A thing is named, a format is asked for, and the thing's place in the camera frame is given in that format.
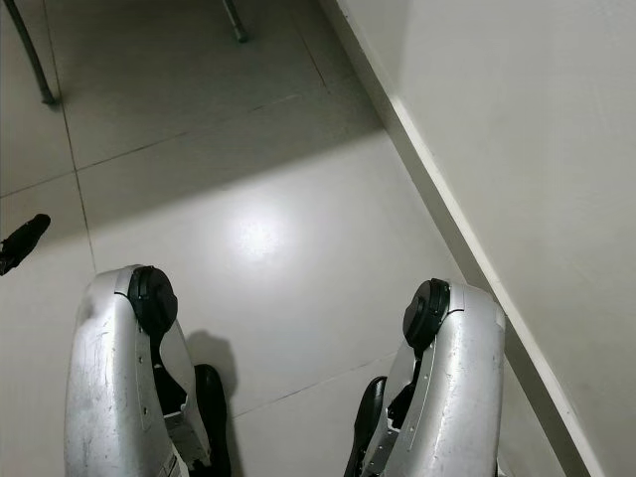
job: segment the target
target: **black joint cap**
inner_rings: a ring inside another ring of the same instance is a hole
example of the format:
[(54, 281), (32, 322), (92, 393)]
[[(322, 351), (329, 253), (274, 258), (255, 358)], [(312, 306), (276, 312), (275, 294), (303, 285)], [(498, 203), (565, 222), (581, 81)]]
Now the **black joint cap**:
[(450, 286), (443, 280), (424, 281), (404, 311), (402, 330), (408, 344), (421, 356), (433, 342), (450, 300)]
[(166, 274), (154, 266), (141, 266), (132, 273), (128, 286), (132, 304), (141, 328), (151, 343), (159, 344), (177, 319), (177, 297)]

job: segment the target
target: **silver metal casing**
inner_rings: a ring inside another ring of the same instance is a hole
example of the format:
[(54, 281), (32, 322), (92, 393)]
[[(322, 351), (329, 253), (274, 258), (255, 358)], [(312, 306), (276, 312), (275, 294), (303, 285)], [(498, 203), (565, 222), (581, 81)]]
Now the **silver metal casing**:
[(363, 461), (370, 477), (492, 477), (501, 420), (505, 315), (492, 297), (450, 284), (443, 323), (421, 357), (400, 429), (388, 407), (413, 379), (416, 358), (404, 342), (389, 374), (383, 412)]
[(98, 275), (79, 307), (67, 388), (68, 477), (176, 477), (150, 339), (126, 294), (136, 266)]

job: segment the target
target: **white wall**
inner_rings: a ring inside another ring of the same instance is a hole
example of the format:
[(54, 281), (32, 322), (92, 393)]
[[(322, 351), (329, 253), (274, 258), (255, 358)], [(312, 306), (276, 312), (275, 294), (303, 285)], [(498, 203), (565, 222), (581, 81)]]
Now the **white wall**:
[(508, 361), (504, 365), (498, 461), (508, 477), (565, 477)]
[(636, 2), (339, 0), (605, 475), (636, 464)]

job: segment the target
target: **black object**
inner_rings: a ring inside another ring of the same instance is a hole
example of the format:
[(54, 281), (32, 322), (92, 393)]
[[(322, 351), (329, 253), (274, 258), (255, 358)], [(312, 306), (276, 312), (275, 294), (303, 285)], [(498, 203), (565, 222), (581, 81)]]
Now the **black object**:
[(374, 431), (382, 414), (382, 402), (385, 394), (386, 376), (372, 380), (360, 401), (356, 423), (354, 424), (354, 445), (351, 449), (344, 477), (357, 477), (362, 473), (362, 463), (371, 442)]
[(177, 319), (178, 300), (166, 274), (154, 266), (136, 268), (128, 285), (128, 300), (150, 337), (150, 346), (159, 346)]
[(187, 394), (163, 367), (159, 348), (151, 347), (150, 353), (152, 355), (152, 375), (155, 379), (155, 389), (159, 397), (161, 412), (163, 415), (179, 412), (181, 405), (186, 401)]
[(242, 25), (242, 21), (240, 20), (239, 12), (237, 11), (234, 0), (223, 0), (223, 4), (226, 6), (226, 11), (228, 12), (228, 16), (230, 17), (232, 28), (234, 28), (235, 30), (237, 41), (239, 43), (245, 43), (247, 41), (247, 32)]
[(408, 344), (421, 358), (424, 350), (433, 342), (450, 301), (450, 286), (443, 280), (431, 278), (424, 281), (404, 311), (402, 330)]
[(49, 88), (49, 84), (47, 83), (47, 77), (44, 75), (42, 64), (40, 63), (40, 59), (38, 58), (38, 53), (33, 46), (31, 36), (29, 35), (29, 31), (27, 30), (27, 27), (22, 20), (22, 15), (20, 15), (18, 7), (16, 7), (16, 4), (13, 0), (4, 0), (4, 4), (6, 5), (9, 15), (11, 16), (11, 20), (13, 20), (13, 23), (16, 26), (16, 30), (18, 30), (18, 35), (20, 35), (20, 39), (22, 40), (24, 49), (27, 51), (27, 55), (29, 56), (29, 61), (31, 62), (33, 73), (36, 76), (36, 81), (38, 82), (40, 93), (42, 94), (42, 102), (44, 104), (55, 104), (56, 99), (51, 93), (51, 89)]
[(230, 477), (232, 466), (228, 453), (226, 425), (228, 405), (221, 377), (210, 365), (195, 366), (197, 376), (197, 402), (203, 425), (208, 433), (212, 450), (212, 466), (190, 472), (190, 477)]
[(419, 370), (421, 368), (421, 360), (415, 362), (415, 369), (413, 370), (413, 379), (408, 383), (394, 400), (389, 404), (387, 408), (387, 417), (391, 419), (391, 426), (395, 429), (401, 429), (406, 419), (406, 413), (410, 407), (410, 403), (413, 400), (415, 394), (415, 388), (417, 387), (417, 379), (419, 378)]
[(51, 218), (45, 214), (37, 214), (15, 232), (2, 240), (0, 250), (0, 275), (15, 268), (33, 251), (38, 240), (47, 231)]

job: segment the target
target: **floor tile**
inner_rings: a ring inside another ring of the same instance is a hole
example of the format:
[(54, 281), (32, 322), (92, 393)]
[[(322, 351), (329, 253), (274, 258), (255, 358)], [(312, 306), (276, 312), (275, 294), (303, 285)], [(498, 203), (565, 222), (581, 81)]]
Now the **floor tile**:
[(64, 475), (64, 412), (76, 310), (93, 276), (75, 175), (0, 201), (3, 238), (47, 213), (52, 223), (0, 277), (0, 474)]
[(318, 0), (285, 0), (320, 76), (328, 86), (354, 69)]
[(398, 348), (459, 272), (355, 81), (79, 174), (97, 268), (165, 269), (241, 413)]
[(342, 475), (362, 394), (386, 376), (394, 355), (237, 417), (235, 477)]
[[(50, 87), (58, 88), (42, 1), (17, 2)], [(73, 171), (64, 115), (42, 104), (40, 90), (16, 28), (0, 15), (0, 195)]]
[(48, 1), (79, 167), (315, 87), (282, 0), (240, 0), (238, 44), (222, 0)]

